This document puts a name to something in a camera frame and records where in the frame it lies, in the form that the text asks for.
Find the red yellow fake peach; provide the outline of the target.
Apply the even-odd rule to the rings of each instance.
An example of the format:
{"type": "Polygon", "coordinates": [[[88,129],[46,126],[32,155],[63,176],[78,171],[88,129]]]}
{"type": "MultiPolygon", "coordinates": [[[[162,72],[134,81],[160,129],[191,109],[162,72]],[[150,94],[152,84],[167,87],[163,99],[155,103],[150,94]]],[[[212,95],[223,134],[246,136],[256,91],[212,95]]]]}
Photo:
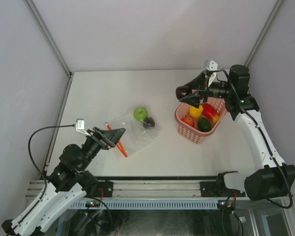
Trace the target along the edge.
{"type": "Polygon", "coordinates": [[[203,115],[213,123],[219,120],[219,113],[209,103],[203,105],[203,115]]]}

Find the black fake fruit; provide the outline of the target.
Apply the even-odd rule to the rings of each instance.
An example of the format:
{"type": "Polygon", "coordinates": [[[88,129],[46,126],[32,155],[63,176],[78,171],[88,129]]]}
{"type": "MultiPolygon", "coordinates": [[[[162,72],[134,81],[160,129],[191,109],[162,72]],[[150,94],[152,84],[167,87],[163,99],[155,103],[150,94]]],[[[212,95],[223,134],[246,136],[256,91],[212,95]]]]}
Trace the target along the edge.
{"type": "Polygon", "coordinates": [[[192,89],[189,86],[179,86],[176,88],[176,98],[181,100],[182,98],[190,95],[192,93],[192,89]]]}
{"type": "Polygon", "coordinates": [[[152,129],[155,127],[155,121],[152,117],[147,117],[143,120],[143,128],[144,129],[152,129]]]}

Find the red fake apple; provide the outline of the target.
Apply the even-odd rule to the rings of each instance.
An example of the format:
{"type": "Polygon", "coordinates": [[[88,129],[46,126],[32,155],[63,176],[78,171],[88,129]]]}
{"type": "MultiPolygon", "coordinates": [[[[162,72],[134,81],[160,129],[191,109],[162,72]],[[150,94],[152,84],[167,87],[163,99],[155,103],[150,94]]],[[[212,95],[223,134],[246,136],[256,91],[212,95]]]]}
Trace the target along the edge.
{"type": "Polygon", "coordinates": [[[181,120],[190,127],[195,127],[195,121],[191,116],[185,116],[181,120]]]}

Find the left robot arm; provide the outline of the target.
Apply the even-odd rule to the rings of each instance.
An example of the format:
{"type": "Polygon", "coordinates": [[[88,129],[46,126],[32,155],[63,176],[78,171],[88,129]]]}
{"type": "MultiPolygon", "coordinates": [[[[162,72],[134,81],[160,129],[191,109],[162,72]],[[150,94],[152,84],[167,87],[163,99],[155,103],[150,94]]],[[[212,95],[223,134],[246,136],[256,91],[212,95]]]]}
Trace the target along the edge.
{"type": "Polygon", "coordinates": [[[30,205],[16,218],[5,220],[1,227],[8,236],[42,236],[69,207],[81,198],[94,196],[98,179],[87,170],[101,150],[114,148],[125,128],[86,131],[86,141],[67,145],[59,164],[44,178],[45,185],[30,205]]]}

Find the dark green fake fruit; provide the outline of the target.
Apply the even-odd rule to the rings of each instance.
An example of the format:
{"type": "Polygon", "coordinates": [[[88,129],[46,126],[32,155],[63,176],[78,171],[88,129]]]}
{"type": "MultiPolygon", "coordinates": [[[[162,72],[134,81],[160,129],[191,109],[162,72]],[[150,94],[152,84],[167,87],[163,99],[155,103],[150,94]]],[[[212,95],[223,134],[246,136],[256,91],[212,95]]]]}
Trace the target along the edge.
{"type": "Polygon", "coordinates": [[[206,118],[200,118],[197,125],[201,132],[209,132],[212,130],[211,122],[206,118]]]}

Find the yellow fake pear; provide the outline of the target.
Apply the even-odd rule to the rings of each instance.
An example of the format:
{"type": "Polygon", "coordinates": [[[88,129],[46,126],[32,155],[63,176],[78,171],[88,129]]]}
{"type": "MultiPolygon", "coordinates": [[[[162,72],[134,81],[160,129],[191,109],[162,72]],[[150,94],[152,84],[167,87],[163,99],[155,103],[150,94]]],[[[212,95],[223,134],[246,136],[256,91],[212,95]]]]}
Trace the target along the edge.
{"type": "Polygon", "coordinates": [[[189,114],[192,118],[199,118],[203,113],[203,106],[200,105],[198,108],[194,106],[189,107],[189,114]]]}

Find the light green fake apple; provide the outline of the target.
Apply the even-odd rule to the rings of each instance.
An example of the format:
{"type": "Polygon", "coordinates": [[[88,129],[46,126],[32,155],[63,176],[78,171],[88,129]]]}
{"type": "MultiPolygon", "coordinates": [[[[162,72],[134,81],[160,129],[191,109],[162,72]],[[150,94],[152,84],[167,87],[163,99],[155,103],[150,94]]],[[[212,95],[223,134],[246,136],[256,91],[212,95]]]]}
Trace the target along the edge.
{"type": "Polygon", "coordinates": [[[148,117],[148,111],[145,107],[137,107],[133,112],[134,119],[137,121],[143,121],[148,117]]]}

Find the clear zip top bag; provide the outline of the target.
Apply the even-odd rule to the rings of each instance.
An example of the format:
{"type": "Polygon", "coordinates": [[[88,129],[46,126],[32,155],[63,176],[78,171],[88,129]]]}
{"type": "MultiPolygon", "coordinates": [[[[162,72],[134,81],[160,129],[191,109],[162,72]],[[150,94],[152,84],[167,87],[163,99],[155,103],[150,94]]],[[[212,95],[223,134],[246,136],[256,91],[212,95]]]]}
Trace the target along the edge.
{"type": "Polygon", "coordinates": [[[156,121],[155,127],[147,130],[143,128],[143,121],[135,120],[134,116],[130,113],[109,121],[108,123],[113,129],[126,129],[120,141],[127,151],[128,157],[142,151],[148,145],[152,144],[159,133],[159,127],[156,125],[156,121]]]}

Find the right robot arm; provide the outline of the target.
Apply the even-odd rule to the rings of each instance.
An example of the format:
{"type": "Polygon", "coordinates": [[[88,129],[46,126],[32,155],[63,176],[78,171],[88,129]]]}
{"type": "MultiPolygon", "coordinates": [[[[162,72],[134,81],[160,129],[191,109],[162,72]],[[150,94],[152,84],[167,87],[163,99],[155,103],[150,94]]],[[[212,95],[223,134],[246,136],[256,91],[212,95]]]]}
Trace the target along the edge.
{"type": "Polygon", "coordinates": [[[255,98],[248,92],[250,74],[248,67],[240,64],[231,66],[229,71],[218,69],[213,61],[204,67],[190,82],[176,88],[179,102],[197,107],[209,98],[221,98],[232,120],[242,130],[256,171],[250,175],[236,171],[219,173],[216,191],[228,196],[233,190],[244,192],[252,201],[288,196],[295,180],[295,166],[286,164],[274,147],[262,121],[260,108],[255,98]],[[211,78],[218,72],[226,76],[224,81],[213,82],[211,78]]]}

